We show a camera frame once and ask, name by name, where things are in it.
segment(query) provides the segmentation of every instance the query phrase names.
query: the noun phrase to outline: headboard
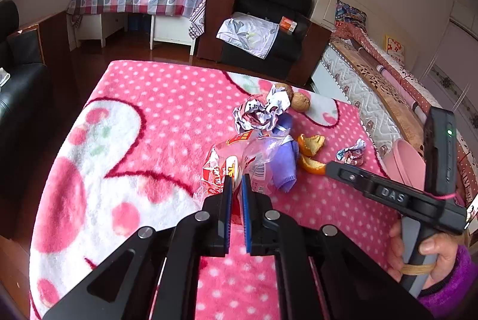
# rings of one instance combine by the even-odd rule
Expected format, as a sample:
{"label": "headboard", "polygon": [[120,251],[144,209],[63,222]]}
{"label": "headboard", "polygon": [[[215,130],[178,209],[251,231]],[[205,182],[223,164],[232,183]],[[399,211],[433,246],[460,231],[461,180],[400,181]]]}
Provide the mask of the headboard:
{"label": "headboard", "polygon": [[[367,33],[376,44],[383,47],[386,34],[403,44],[405,47],[405,67],[412,71],[418,57],[418,45],[406,30],[372,0],[340,1],[367,14]],[[329,30],[334,30],[336,2],[337,0],[317,0],[311,20]]]}

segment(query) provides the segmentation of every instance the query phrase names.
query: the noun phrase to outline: pink polka dot blanket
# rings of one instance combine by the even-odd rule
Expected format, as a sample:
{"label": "pink polka dot blanket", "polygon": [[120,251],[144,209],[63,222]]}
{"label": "pink polka dot blanket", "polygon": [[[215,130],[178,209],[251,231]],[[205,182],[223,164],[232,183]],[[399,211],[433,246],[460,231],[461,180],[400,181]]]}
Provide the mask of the pink polka dot blanket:
{"label": "pink polka dot blanket", "polygon": [[[40,319],[139,227],[175,226],[193,202],[212,144],[235,133],[232,111],[272,82],[193,66],[113,61],[61,147],[46,182],[30,250],[31,318]],[[293,137],[321,134],[317,160],[367,143],[364,168],[383,170],[357,109],[314,93],[292,109]],[[325,176],[298,170],[274,208],[300,224],[333,223],[382,267],[397,214]],[[279,319],[274,261],[246,255],[242,226],[226,258],[201,260],[196,319]]]}

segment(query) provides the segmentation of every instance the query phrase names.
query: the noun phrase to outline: pink bowl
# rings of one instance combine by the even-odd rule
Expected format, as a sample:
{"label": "pink bowl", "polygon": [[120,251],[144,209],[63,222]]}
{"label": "pink bowl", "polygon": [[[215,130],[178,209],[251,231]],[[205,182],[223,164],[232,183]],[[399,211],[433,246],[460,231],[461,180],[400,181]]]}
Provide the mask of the pink bowl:
{"label": "pink bowl", "polygon": [[425,185],[425,161],[404,139],[397,139],[384,156],[383,163],[393,181],[423,190]]}

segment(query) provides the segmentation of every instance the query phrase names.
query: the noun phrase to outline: gray handle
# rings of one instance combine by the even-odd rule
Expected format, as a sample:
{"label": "gray handle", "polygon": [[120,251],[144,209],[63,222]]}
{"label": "gray handle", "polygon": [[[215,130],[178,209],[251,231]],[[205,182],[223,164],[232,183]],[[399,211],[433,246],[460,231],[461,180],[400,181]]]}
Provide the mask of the gray handle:
{"label": "gray handle", "polygon": [[[420,243],[435,233],[436,231],[434,229],[425,229],[425,227],[422,227],[419,221],[408,217],[402,217],[402,240],[403,244],[405,245],[405,251],[403,252],[403,262],[406,264],[409,263],[414,251],[415,253],[418,252],[418,246]],[[413,264],[432,264],[436,261],[436,257],[436,254],[421,256],[419,257],[421,258],[421,263],[413,262]],[[417,276],[404,275],[400,281],[400,285],[407,289],[413,297],[418,297],[428,276],[429,274]]]}

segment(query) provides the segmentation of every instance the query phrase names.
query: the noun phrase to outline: brown blanket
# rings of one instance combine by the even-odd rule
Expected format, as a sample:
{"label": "brown blanket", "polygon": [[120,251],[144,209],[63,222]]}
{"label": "brown blanket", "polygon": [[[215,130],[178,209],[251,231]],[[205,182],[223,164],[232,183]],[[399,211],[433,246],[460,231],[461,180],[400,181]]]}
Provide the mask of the brown blanket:
{"label": "brown blanket", "polygon": [[357,51],[346,42],[336,37],[330,38],[330,44],[345,61],[357,72],[369,87],[378,95],[404,139],[423,156],[423,127],[407,103],[396,89],[386,81]]}

